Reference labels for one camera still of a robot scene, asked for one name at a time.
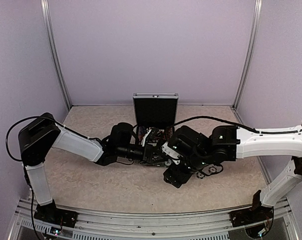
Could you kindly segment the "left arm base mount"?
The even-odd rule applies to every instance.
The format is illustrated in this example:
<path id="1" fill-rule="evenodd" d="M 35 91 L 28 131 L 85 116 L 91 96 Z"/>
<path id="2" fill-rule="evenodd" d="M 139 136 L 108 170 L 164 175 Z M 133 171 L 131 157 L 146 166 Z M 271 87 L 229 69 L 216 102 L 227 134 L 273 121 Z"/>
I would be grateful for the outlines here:
<path id="1" fill-rule="evenodd" d="M 34 218 L 46 223 L 59 225 L 61 227 L 74 228 L 78 213 L 56 207 L 55 201 L 47 205 L 36 207 Z"/>

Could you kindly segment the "aluminium poker case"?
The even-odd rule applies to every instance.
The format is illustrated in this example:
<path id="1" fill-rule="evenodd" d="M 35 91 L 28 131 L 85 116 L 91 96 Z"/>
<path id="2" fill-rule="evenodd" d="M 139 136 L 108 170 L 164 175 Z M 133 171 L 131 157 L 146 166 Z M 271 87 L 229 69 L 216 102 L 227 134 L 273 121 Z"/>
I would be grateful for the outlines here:
<path id="1" fill-rule="evenodd" d="M 147 131 L 150 128 L 158 128 L 165 130 L 173 127 L 177 115 L 179 96 L 177 93 L 134 93 L 133 105 L 136 119 L 136 134 L 137 127 L 144 126 Z M 169 167 L 172 160 L 165 159 L 156 150 L 160 148 L 168 139 L 159 139 L 156 141 L 149 141 L 146 145 L 154 146 L 153 161 L 140 162 L 146 166 Z"/>

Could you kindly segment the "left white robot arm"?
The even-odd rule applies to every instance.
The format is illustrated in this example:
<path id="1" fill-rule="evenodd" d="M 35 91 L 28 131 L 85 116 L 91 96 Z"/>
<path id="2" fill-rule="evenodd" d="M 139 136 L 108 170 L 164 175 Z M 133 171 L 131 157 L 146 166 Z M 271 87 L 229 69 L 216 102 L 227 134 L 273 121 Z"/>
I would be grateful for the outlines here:
<path id="1" fill-rule="evenodd" d="M 122 122 L 114 125 L 104 139 L 87 137 L 57 122 L 46 112 L 28 118 L 30 123 L 18 134 L 21 160 L 26 170 L 40 212 L 49 222 L 57 222 L 60 210 L 53 206 L 53 196 L 47 179 L 45 161 L 54 149 L 84 158 L 100 166 L 115 163 L 122 157 L 133 161 L 145 161 L 151 147 L 131 143 L 137 138 L 131 124 Z"/>

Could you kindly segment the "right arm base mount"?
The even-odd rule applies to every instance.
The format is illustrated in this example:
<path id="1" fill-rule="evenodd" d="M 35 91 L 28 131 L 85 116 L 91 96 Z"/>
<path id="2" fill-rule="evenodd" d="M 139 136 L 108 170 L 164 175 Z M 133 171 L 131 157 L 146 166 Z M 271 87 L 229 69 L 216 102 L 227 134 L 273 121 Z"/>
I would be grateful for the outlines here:
<path id="1" fill-rule="evenodd" d="M 252 199 L 252 206 L 241 210 L 231 211 L 229 213 L 233 227 L 253 224 L 260 221 L 273 218 L 274 207 L 262 206 L 260 200 L 261 190 L 258 190 Z"/>

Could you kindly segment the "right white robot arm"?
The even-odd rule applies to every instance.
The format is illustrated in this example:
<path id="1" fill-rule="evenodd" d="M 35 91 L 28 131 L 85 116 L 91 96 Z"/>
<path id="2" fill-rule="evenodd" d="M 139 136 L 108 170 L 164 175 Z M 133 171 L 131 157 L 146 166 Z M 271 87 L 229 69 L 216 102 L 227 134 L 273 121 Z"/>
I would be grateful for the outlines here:
<path id="1" fill-rule="evenodd" d="M 173 160 L 164 172 L 164 180 L 181 187 L 205 167 L 224 161 L 258 156 L 290 156 L 285 169 L 265 188 L 255 193 L 247 218 L 257 222 L 283 196 L 302 182 L 302 123 L 284 129 L 254 129 L 240 124 L 217 126 L 211 136 L 180 127 L 162 146 L 163 153 Z"/>

